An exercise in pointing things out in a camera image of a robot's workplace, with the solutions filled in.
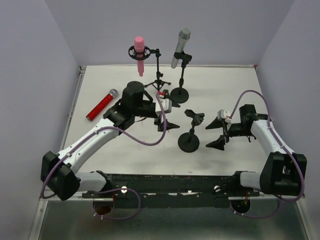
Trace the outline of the black round-base stand front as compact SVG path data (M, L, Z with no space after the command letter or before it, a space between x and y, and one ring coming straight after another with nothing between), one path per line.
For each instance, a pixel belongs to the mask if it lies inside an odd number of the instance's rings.
M187 102L189 99L189 93L185 88L183 88L183 85L184 85L185 68L192 60L192 56L190 54L187 54L184 51L182 51L182 52L175 52L174 57L177 60L182 60L181 76L180 76L179 83L178 83L179 87L176 87L171 91L170 97L172 98L173 102L175 102L177 104L183 104L183 103Z

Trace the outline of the black round-base stand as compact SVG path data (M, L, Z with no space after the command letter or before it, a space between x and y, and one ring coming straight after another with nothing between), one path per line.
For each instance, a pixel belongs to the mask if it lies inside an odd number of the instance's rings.
M180 135L178 138L178 147L185 153L193 153L195 152L200 146L200 140L195 135L195 127L199 126L205 117L204 113L195 113L191 109L186 109L184 111L187 117L192 118L191 121L191 129L189 132L185 132Z
M185 88L183 88L183 85L184 85L185 68L192 60L192 56L190 54L187 54L184 51L182 51L182 52L175 52L174 57L177 60L182 60L181 76L180 76L179 83L178 83L179 87L176 87L171 91L170 97L172 98L173 102L175 102L177 104L183 104L183 103L187 102L189 99L189 93Z

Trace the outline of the black tripod shock-mount stand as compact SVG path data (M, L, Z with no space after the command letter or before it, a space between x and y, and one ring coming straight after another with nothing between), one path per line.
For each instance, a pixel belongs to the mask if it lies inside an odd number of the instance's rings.
M150 49L149 47L145 46L144 48L144 57L141 58L140 60L146 60L148 59L152 54L155 54L156 57L156 79L148 84L145 84L144 87L147 88L149 86L153 86L158 92L161 91L161 89L163 88L164 85L171 85L171 82L167 82L167 81L163 81L162 77L163 77L163 73L160 72L160 63L159 63L159 58L161 56L160 50L158 48L156 49ZM136 62L137 60L139 60L136 57L136 52L134 49L134 46L131 46L128 49L128 55L134 59Z

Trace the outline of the pink microphone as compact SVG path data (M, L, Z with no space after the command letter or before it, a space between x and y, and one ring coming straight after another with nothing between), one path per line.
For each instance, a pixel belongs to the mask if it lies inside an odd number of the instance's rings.
M144 75L144 61L141 60L141 58L144 57L144 51L145 51L145 41L142 36L137 36L134 39L134 50L135 55L138 58L137 60L137 71L140 77Z

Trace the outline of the red glitter microphone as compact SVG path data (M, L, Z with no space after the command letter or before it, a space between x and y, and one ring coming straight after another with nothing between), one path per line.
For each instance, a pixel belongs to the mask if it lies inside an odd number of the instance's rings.
M116 89L111 89L109 93L86 115L86 119L92 122L118 95L119 93Z

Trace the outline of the silver microphone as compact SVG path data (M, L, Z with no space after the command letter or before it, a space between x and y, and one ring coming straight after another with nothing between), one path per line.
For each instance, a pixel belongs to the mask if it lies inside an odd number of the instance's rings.
M178 34L178 43L176 45L174 53L181 53L184 50L184 47L188 40L190 39L191 36L191 31L189 28L184 27L183 29L180 30ZM171 68L175 69L177 64L178 64L178 59L173 56L172 61L171 61Z

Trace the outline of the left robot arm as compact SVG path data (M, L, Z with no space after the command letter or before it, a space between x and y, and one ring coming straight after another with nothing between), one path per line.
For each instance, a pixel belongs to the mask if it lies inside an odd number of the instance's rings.
M102 146L121 134L146 145L146 142L126 131L135 123L135 118L155 119L160 129L166 132L166 114L173 107L179 106L166 89L152 98L141 82L129 82L122 91L121 99L105 112L89 132L58 153L49 151L43 156L40 173L43 182L41 198L47 199L46 188L62 201L68 200L77 192L106 190L109 177L102 171L80 172L82 165Z

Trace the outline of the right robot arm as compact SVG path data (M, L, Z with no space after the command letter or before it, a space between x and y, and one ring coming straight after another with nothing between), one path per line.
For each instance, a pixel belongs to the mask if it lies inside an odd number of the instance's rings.
M302 187L301 180L305 177L306 157L295 153L282 142L276 132L271 132L272 123L268 122L268 115L257 113L253 104L240 107L239 123L232 123L229 114L221 109L216 118L206 126L207 130L222 129L222 135L206 147L223 151L232 137L254 137L267 159L261 172L236 172L239 185L269 195L298 196Z

